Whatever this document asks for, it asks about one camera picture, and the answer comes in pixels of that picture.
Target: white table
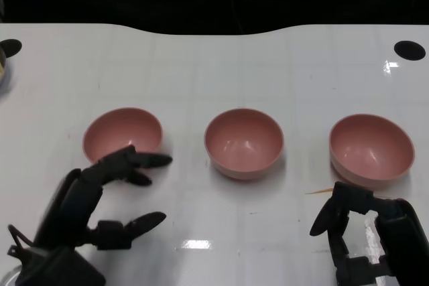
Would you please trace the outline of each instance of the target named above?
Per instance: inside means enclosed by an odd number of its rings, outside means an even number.
[[[353,113],[385,116],[416,148],[411,176],[378,196],[409,200],[429,234],[429,60],[393,51],[400,40],[429,49],[429,27],[309,25],[248,36],[157,35],[114,25],[1,25],[22,51],[0,89],[0,267],[7,225],[34,236],[50,196],[74,167],[87,167],[82,136],[108,110],[137,106],[166,134],[168,168],[154,185],[108,185],[91,218],[168,218],[131,251],[82,254],[108,285],[336,285],[326,234],[309,236],[333,186],[328,132]],[[270,114],[286,138],[287,166],[254,184],[210,167],[203,133],[217,114],[248,106]],[[352,216],[352,255],[380,255],[368,216]],[[379,285],[397,285],[392,279]]]

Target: metal container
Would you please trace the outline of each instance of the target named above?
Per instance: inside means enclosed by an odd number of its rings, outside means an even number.
[[[15,281],[21,272],[21,266],[18,266],[8,272],[0,281],[0,286],[15,286]]]

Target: bowl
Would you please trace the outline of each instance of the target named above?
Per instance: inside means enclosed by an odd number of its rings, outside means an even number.
[[[329,135],[330,160],[347,181],[384,188],[404,177],[414,162],[411,139],[395,123],[377,115],[345,117]]]
[[[268,115],[252,109],[234,109],[215,117],[204,143],[213,166],[228,177],[254,180],[263,177],[279,159],[284,138]]]
[[[86,130],[83,149],[89,161],[134,145],[138,152],[158,152],[162,127],[151,113],[135,108],[117,109],[96,119]]]

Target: black hole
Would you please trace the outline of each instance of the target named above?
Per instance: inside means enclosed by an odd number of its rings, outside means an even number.
[[[19,53],[22,43],[19,40],[3,40],[0,42],[0,47],[5,52],[6,57],[12,57]]]
[[[410,40],[402,40],[395,44],[395,53],[406,60],[421,60],[426,56],[424,48]]]

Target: robotic hand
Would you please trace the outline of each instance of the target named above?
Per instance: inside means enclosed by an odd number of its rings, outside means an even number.
[[[20,286],[103,286],[105,278],[74,249],[93,244],[98,250],[130,249],[134,239],[160,224],[166,215],[152,212],[125,226],[101,220],[93,230],[90,215],[103,194],[103,185],[125,180],[148,186],[151,180],[137,169],[161,167],[172,162],[167,155],[136,153],[134,146],[114,152],[84,170],[72,170],[60,184],[36,233],[34,242],[15,227],[9,231],[16,245],[8,255],[19,259],[22,270],[15,282]],[[23,248],[19,240],[28,244]]]
[[[343,234],[349,212],[378,212],[375,227],[385,255],[378,264],[367,257],[349,258]],[[339,286],[360,286],[380,276],[394,276],[401,286],[429,285],[429,245],[411,204],[402,199],[383,200],[368,191],[337,182],[332,197],[317,216],[310,235],[328,232]]]

